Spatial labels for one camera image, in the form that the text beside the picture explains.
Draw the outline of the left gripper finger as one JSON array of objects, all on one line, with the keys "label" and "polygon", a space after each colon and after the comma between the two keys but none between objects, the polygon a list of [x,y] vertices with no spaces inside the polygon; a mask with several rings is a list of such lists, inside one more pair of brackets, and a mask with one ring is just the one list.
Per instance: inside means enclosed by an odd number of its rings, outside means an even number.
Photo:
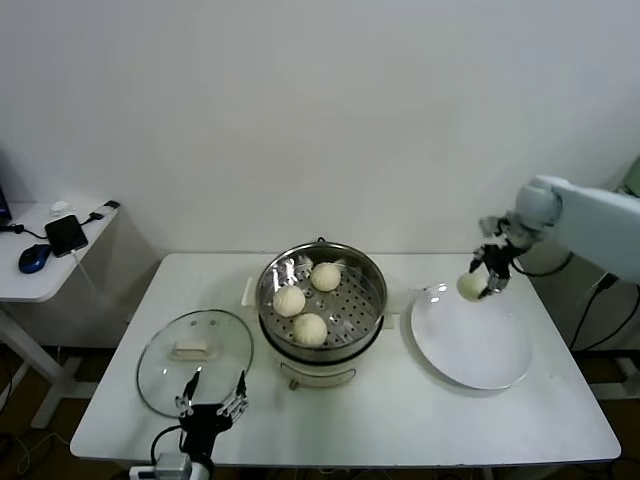
[{"label": "left gripper finger", "polygon": [[187,416],[193,413],[193,396],[198,387],[202,366],[196,368],[193,376],[187,381],[181,396],[175,397],[175,406],[179,416]]},{"label": "left gripper finger", "polygon": [[221,416],[241,416],[247,406],[245,371],[242,371],[235,389],[224,399],[217,414]]}]

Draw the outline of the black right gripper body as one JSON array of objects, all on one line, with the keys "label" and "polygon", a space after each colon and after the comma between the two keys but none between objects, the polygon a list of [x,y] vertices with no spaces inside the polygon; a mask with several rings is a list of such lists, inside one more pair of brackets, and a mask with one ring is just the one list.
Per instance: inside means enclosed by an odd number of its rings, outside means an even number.
[{"label": "black right gripper body", "polygon": [[482,246],[482,261],[491,277],[510,277],[510,257],[508,252],[496,244],[485,244]]}]

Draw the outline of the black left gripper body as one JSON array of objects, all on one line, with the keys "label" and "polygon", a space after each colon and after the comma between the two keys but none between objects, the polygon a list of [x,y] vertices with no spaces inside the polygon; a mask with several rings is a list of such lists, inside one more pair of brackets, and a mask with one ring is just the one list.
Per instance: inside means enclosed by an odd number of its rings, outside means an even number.
[{"label": "black left gripper body", "polygon": [[184,432],[181,451],[190,458],[210,458],[217,436],[231,429],[239,416],[238,411],[238,406],[193,405],[191,412],[180,418]]}]

